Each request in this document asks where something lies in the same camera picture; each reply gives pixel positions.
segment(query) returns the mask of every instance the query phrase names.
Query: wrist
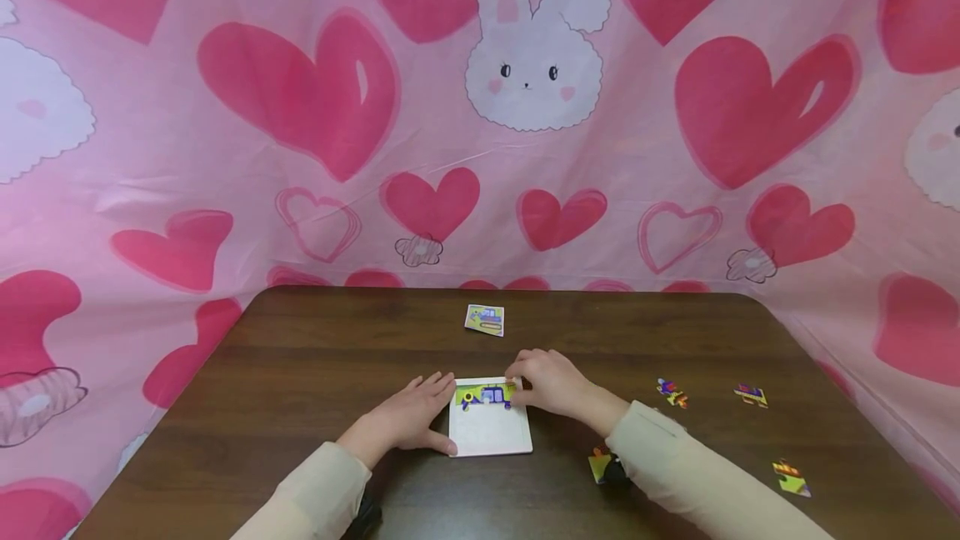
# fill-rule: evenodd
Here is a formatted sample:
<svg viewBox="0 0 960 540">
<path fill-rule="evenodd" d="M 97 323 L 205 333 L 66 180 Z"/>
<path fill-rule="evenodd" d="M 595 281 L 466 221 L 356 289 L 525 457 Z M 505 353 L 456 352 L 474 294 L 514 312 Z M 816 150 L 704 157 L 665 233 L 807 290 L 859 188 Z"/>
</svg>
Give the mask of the wrist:
<svg viewBox="0 0 960 540">
<path fill-rule="evenodd" d="M 630 409 L 630 402 L 599 386 L 590 387 L 582 398 L 575 418 L 601 438 L 610 437 Z"/>
<path fill-rule="evenodd" d="M 389 440 L 382 437 L 382 431 L 370 414 L 362 415 L 356 420 L 337 440 L 337 444 L 370 471 L 373 471 L 373 467 L 377 466 L 384 454 L 393 447 Z"/>
</svg>

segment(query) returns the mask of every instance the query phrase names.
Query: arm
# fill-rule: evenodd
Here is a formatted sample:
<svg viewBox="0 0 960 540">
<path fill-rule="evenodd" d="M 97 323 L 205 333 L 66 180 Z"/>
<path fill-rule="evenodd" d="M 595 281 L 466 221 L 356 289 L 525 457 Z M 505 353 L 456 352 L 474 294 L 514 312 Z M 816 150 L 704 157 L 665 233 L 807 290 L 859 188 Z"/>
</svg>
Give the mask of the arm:
<svg viewBox="0 0 960 540">
<path fill-rule="evenodd" d="M 713 540 L 830 540 L 807 515 L 690 437 L 680 424 L 594 386 L 560 352 L 520 351 L 506 375 L 532 384 L 532 390 L 513 394 L 514 403 L 593 428 L 650 500 L 695 523 Z"/>
<path fill-rule="evenodd" d="M 324 443 L 311 454 L 232 540 L 338 540 L 358 514 L 371 471 L 387 451 L 430 448 L 456 454 L 453 441 L 429 428 L 455 390 L 452 373 L 412 380 L 336 443 Z"/>
</svg>

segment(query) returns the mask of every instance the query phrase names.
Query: hand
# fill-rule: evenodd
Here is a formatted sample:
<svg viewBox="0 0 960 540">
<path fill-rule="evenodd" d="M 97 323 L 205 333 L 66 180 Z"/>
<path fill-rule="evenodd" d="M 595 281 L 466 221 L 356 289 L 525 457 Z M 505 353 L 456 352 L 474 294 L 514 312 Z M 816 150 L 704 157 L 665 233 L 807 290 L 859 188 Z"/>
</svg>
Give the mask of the hand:
<svg viewBox="0 0 960 540">
<path fill-rule="evenodd" d="M 419 376 L 397 394 L 362 416 L 337 440 L 360 462 L 373 470 L 390 449 L 433 449 L 456 454 L 453 440 L 430 430 L 430 422 L 453 398 L 457 384 L 453 374 Z"/>
<path fill-rule="evenodd" d="M 574 418 L 603 438 L 613 432 L 630 408 L 617 395 L 591 383 L 569 358 L 555 350 L 520 351 L 504 376 L 507 380 L 524 377 L 532 386 L 532 390 L 518 387 L 510 399 L 513 405 L 529 405 Z"/>
</svg>

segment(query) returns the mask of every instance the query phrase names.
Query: right hand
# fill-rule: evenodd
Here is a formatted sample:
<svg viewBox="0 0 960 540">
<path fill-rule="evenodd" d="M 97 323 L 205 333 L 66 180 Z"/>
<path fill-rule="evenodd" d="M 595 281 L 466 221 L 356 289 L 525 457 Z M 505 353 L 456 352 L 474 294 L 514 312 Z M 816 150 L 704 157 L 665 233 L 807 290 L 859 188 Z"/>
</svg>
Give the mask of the right hand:
<svg viewBox="0 0 960 540">
<path fill-rule="evenodd" d="M 507 380 L 524 377 L 532 386 L 530 390 L 518 387 L 514 391 L 510 399 L 514 405 L 529 405 L 576 419 L 603 438 L 630 408 L 617 395 L 591 383 L 569 358 L 555 350 L 520 351 L 504 376 Z"/>
</svg>

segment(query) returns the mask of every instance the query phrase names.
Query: left hand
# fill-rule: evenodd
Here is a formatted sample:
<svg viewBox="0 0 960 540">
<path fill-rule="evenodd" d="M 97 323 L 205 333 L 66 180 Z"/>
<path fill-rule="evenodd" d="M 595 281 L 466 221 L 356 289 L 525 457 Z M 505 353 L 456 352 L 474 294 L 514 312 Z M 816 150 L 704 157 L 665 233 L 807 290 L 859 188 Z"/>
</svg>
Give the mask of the left hand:
<svg viewBox="0 0 960 540">
<path fill-rule="evenodd" d="M 433 449 L 457 453 L 453 440 L 430 430 L 430 422 L 446 407 L 456 391 L 452 373 L 439 371 L 424 380 L 416 377 L 397 394 L 381 402 L 347 430 L 337 444 L 373 470 L 390 449 Z"/>
</svg>

